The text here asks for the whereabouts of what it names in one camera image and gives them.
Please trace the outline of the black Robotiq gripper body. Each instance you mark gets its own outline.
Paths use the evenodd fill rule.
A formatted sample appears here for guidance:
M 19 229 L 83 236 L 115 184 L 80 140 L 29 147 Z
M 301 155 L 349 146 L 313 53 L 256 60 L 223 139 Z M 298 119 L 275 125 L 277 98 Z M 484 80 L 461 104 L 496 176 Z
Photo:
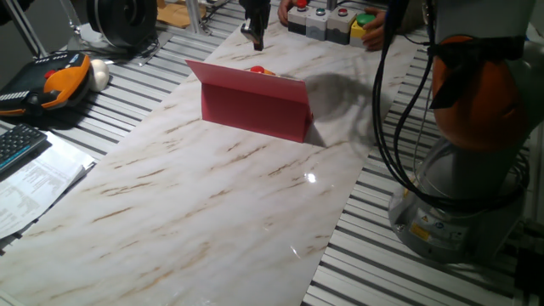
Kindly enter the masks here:
M 269 23 L 270 0 L 239 0 L 245 10 L 245 19 L 260 19 L 266 26 Z

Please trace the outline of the person's right hand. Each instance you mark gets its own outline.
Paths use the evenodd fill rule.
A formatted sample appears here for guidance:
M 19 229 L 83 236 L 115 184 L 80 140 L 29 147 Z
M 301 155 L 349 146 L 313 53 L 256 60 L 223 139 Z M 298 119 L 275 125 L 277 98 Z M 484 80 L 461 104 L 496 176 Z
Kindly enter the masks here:
M 288 25 L 288 11 L 293 7 L 293 1 L 292 0 L 281 0 L 279 4 L 279 8 L 277 10 L 277 15 L 279 18 L 279 21 L 282 25 L 287 26 Z

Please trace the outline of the person's left hand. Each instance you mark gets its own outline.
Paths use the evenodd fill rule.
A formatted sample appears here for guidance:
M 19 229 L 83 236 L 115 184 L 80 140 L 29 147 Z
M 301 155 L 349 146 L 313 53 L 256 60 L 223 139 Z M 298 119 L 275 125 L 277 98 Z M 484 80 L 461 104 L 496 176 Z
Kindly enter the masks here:
M 361 38 L 361 40 L 367 50 L 381 50 L 384 42 L 383 26 L 385 23 L 386 12 L 379 8 L 368 7 L 365 8 L 365 13 L 373 15 L 374 20 L 366 23 L 363 26 L 365 35 Z

